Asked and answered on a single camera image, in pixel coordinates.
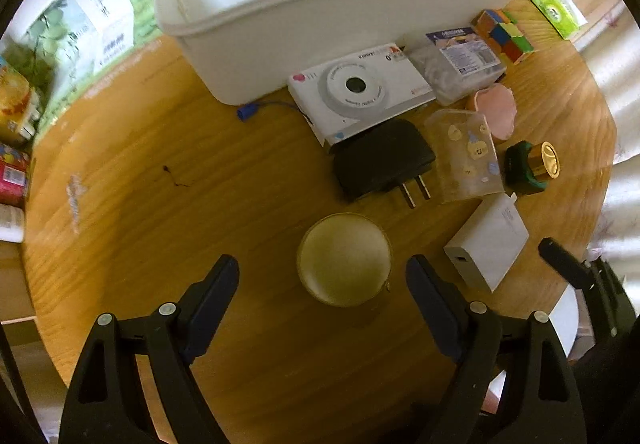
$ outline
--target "transparent plastic box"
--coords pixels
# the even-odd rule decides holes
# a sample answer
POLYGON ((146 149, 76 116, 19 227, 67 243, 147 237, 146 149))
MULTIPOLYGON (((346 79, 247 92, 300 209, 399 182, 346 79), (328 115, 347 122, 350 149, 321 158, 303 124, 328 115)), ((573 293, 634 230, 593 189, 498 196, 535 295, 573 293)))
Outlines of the transparent plastic box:
POLYGON ((471 28, 425 34, 409 42, 404 53, 443 106, 491 85, 506 70, 471 28))
POLYGON ((484 115, 439 110, 425 121, 442 202, 504 192, 494 142, 484 115))

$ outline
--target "wooden table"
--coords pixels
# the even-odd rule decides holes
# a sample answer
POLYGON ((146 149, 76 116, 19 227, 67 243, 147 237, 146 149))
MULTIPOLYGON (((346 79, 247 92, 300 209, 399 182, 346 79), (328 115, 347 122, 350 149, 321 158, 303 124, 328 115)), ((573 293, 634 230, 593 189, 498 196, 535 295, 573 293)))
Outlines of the wooden table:
MULTIPOLYGON (((583 252, 616 130, 574 47, 528 1, 511 9, 540 52, 504 80, 518 104, 510 143, 551 141, 562 170, 545 193, 519 199, 529 242, 493 295, 468 290, 442 250, 478 200, 419 199, 411 211, 395 190, 347 204, 331 159, 299 114, 268 107, 241 123, 235 108, 212 98, 174 41, 161 38, 87 92, 34 151, 24 262, 38 329, 63 379, 70 380, 98 314, 146 315, 229 253, 240 263, 240 286, 193 367, 229 440, 376 442, 409 420, 412 403, 437 402, 454 371, 404 284, 412 254, 425 254, 468 299, 500 313, 526 317, 553 307, 565 284, 536 245, 551 236, 583 252), (86 188, 76 229, 72 176, 86 188), (296 274, 302 235, 339 211, 373 219, 394 251, 390 290, 354 309, 316 301, 296 274)), ((273 98, 288 98, 287 91, 273 98)), ((436 108, 408 117, 422 128, 436 108)), ((435 186, 433 175, 425 179, 435 186)), ((148 362, 140 363, 159 433, 170 440, 148 362)))

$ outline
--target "black charger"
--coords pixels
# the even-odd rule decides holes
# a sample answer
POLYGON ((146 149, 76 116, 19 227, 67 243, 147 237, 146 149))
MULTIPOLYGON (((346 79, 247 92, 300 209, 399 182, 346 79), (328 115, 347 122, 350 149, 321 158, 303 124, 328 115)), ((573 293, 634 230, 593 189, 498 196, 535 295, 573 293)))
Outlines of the black charger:
POLYGON ((334 174, 349 201, 371 192, 402 191, 415 208, 405 182, 415 179, 425 199, 431 195, 422 174, 431 169, 435 154, 414 124, 394 117, 336 146, 334 174))

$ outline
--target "gold bottle cap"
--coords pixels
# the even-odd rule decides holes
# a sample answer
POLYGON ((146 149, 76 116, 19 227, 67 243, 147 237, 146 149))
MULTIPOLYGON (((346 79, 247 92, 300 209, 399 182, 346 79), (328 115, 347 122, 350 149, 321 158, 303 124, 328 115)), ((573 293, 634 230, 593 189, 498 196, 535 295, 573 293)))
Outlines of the gold bottle cap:
POLYGON ((548 141, 531 148, 528 161, 533 175, 538 180, 557 179, 560 175, 558 154, 548 141))

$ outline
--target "white curtain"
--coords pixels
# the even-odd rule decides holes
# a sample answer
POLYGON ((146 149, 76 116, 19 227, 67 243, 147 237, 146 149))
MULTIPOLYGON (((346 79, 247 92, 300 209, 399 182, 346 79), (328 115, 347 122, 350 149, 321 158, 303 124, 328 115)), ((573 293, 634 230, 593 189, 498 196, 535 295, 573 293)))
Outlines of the white curtain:
POLYGON ((588 257, 609 261, 640 312, 640 30, 620 4, 576 47, 618 128, 609 188, 588 257))

